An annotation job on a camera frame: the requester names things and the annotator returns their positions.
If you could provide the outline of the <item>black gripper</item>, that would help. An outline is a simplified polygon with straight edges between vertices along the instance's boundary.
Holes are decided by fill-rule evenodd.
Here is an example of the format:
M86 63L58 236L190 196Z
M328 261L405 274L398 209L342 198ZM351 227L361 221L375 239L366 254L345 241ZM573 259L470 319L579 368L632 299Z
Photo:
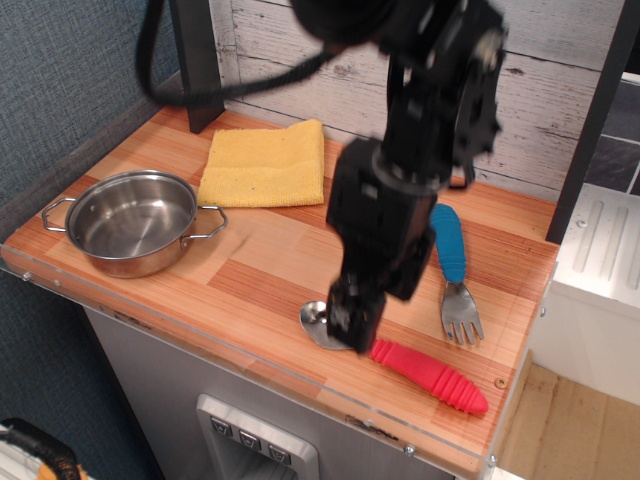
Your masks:
M404 301L413 296L435 240L430 220L436 197L386 184L378 176L380 154L376 140L355 140L342 150L327 212L343 243L340 276L328 297L327 332L359 354L372 348L384 293Z

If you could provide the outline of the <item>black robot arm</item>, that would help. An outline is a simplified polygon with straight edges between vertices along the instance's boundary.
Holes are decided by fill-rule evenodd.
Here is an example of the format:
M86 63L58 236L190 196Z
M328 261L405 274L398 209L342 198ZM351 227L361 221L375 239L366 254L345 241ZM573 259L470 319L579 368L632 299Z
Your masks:
M438 193L493 149L507 30L486 1L296 1L328 51L371 42L389 58L382 139L336 163L327 223L343 244L327 300L328 334L370 351L388 297L410 299L428 263Z

